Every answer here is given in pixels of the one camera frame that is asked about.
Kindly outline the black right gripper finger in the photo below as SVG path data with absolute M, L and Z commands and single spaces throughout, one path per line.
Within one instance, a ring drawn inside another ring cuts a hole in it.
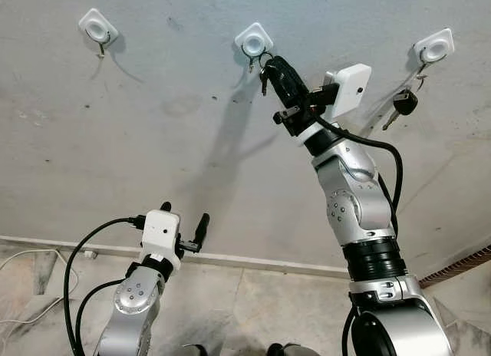
M 275 92 L 284 106 L 298 106 L 309 92 L 302 77 L 283 57 L 275 57 Z
M 284 58 L 267 60 L 265 79 L 284 106 L 295 106 L 295 69 Z

